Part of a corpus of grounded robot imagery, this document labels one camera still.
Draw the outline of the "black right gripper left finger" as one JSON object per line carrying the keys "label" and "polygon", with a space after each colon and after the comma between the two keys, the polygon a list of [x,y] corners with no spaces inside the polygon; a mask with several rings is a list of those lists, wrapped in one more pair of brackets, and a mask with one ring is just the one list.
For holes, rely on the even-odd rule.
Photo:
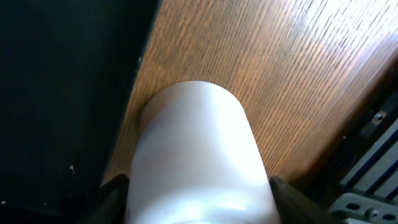
{"label": "black right gripper left finger", "polygon": [[121,224],[124,220],[129,177],[119,174],[99,189],[91,208],[83,213],[77,223]]}

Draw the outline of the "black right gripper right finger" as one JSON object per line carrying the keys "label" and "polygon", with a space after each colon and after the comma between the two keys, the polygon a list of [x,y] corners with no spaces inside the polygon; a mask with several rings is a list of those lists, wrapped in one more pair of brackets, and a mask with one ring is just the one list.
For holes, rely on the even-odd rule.
{"label": "black right gripper right finger", "polygon": [[269,180],[281,223],[289,224],[342,224],[299,190],[279,178]]}

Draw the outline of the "pink plastic cup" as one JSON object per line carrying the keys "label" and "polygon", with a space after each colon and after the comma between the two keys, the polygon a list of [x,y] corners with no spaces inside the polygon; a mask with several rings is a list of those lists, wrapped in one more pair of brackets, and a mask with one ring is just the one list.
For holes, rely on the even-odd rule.
{"label": "pink plastic cup", "polygon": [[142,112],[126,223],[280,223],[244,109],[202,81],[170,85]]}

